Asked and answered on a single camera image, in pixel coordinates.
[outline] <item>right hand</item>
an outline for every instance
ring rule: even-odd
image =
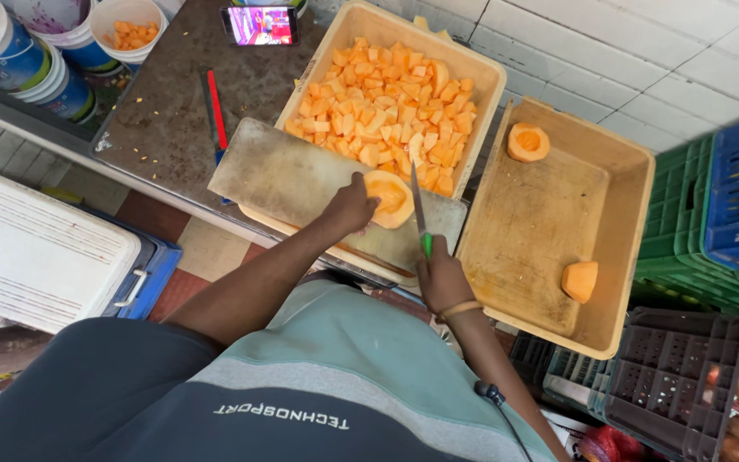
[[[449,255],[446,237],[440,234],[433,235],[432,258],[427,260],[421,254],[418,260],[418,283],[427,308],[434,314],[476,299],[461,262]]]

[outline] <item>phone screen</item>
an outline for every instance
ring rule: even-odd
[[[225,6],[221,15],[233,45],[298,44],[293,6]]]

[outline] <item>cutting board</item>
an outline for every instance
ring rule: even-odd
[[[364,163],[245,118],[239,123],[208,189],[232,199],[253,218],[259,219],[260,215],[272,218],[265,220],[266,225],[275,227],[274,220],[278,220],[296,229],[321,215],[338,188],[351,182],[353,172],[371,170]],[[421,200],[427,230],[446,236],[450,252],[453,251],[467,216],[467,206],[425,190],[421,190]],[[340,243],[340,247],[375,264],[372,269],[365,269],[376,270],[381,266],[405,277],[415,273],[419,246],[415,214],[396,229],[370,223],[364,235],[351,234]]]

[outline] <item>peeled cantaloupe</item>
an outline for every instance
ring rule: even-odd
[[[549,137],[536,125],[516,123],[509,131],[507,153],[520,162],[541,160],[549,153]]]
[[[373,170],[364,175],[364,185],[367,197],[381,198],[372,216],[372,221],[378,225],[395,229],[403,225],[415,211],[412,191],[395,173]]]
[[[563,269],[561,286],[576,302],[586,303],[598,278],[597,261],[579,261]]]

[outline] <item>knife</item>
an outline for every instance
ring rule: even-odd
[[[426,218],[424,217],[424,205],[420,201],[420,187],[418,186],[418,177],[416,174],[416,163],[411,162],[412,172],[410,173],[410,183],[412,186],[412,200],[416,205],[416,223],[418,224],[418,237],[421,247],[424,249],[424,255],[427,260],[432,258],[432,234],[426,231]]]

